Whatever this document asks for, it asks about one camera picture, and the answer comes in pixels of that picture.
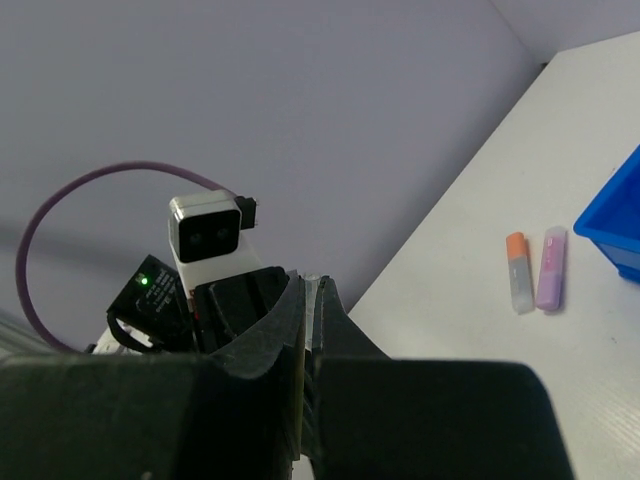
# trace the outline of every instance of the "table surface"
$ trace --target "table surface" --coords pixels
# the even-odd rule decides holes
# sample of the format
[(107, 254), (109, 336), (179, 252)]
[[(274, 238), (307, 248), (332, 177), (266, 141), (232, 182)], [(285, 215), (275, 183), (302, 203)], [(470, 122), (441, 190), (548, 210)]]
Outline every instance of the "table surface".
[(573, 223), (640, 143), (640, 34), (559, 54), (351, 311), (388, 354), (512, 360), (579, 479), (640, 476), (640, 286), (569, 234), (562, 312), (511, 309), (505, 237)]

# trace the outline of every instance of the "purple cable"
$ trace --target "purple cable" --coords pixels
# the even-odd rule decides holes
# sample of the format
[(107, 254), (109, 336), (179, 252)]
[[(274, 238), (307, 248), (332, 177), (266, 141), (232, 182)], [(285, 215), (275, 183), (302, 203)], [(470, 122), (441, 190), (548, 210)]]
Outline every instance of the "purple cable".
[(190, 170), (169, 165), (167, 163), (159, 162), (124, 162), (109, 165), (108, 167), (99, 168), (86, 175), (77, 178), (68, 185), (62, 187), (56, 193), (54, 193), (49, 199), (47, 199), (38, 208), (33, 215), (27, 228), (22, 235), (20, 245), (18, 245), (18, 252), (16, 253), (16, 287), (18, 289), (18, 298), (20, 299), (20, 305), (24, 311), (27, 320), (33, 327), (33, 329), (42, 337), (42, 339), (49, 345), (62, 352), (78, 352), (75, 348), (67, 345), (66, 343), (58, 340), (48, 329), (45, 327), (38, 317), (36, 310), (31, 301), (31, 295), (29, 294), (29, 285), (27, 282), (27, 257), (29, 255), (29, 247), (38, 229), (38, 226), (44, 219), (44, 217), (56, 206), (60, 200), (65, 198), (71, 192), (81, 187), (82, 185), (89, 183), (97, 178), (111, 175), (118, 172), (127, 172), (129, 170), (153, 170), (156, 172), (168, 173), (176, 177), (184, 178), (195, 184), (198, 184), (209, 190), (227, 190), (222, 185), (209, 180), (203, 176), (198, 175)]

